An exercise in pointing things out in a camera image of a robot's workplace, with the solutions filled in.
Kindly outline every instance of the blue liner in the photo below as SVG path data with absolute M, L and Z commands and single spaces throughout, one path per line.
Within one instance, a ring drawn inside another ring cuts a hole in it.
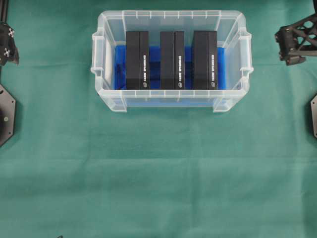
M 115 89 L 125 88 L 125 46 L 115 48 Z M 150 81 L 151 89 L 160 89 L 160 48 L 150 47 Z M 192 47 L 185 47 L 185 88 L 193 89 Z M 218 48 L 218 88 L 226 89 L 224 48 Z

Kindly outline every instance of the green cloth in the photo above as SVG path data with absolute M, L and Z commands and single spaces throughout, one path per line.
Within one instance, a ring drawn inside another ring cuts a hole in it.
M 232 110 L 111 112 L 90 73 L 97 17 L 118 9 L 223 9 L 253 34 L 250 92 Z M 20 65 L 0 148 L 0 234 L 10 238 L 315 238 L 317 59 L 286 67 L 274 34 L 311 0 L 11 0 Z

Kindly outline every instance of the hexagonal metal plate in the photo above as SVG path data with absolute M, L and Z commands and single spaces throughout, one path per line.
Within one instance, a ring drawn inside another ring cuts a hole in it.
M 317 95 L 311 101 L 314 136 L 317 138 Z
M 13 136 L 15 99 L 0 85 L 0 146 Z

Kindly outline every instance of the green tablecloth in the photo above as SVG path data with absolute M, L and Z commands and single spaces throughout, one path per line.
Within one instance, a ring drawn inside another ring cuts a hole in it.
M 111 112 L 94 89 L 91 34 L 118 9 L 243 12 L 250 92 L 225 114 Z M 274 40 L 313 12 L 310 0 L 11 0 L 20 66 L 1 75 L 17 100 L 0 148 L 1 237 L 315 238 L 317 60 L 286 67 Z

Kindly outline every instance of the clear plastic storage bin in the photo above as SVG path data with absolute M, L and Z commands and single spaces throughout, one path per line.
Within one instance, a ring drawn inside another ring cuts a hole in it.
M 194 30 L 216 30 L 218 47 L 224 48 L 225 90 L 114 90 L 115 48 L 125 45 L 126 31 L 148 31 L 150 46 L 159 46 L 160 31 L 185 32 L 192 45 Z M 249 91 L 253 71 L 251 34 L 238 11 L 105 11 L 93 34 L 91 72 L 96 91 L 114 112 L 128 107 L 212 107 L 226 112 Z

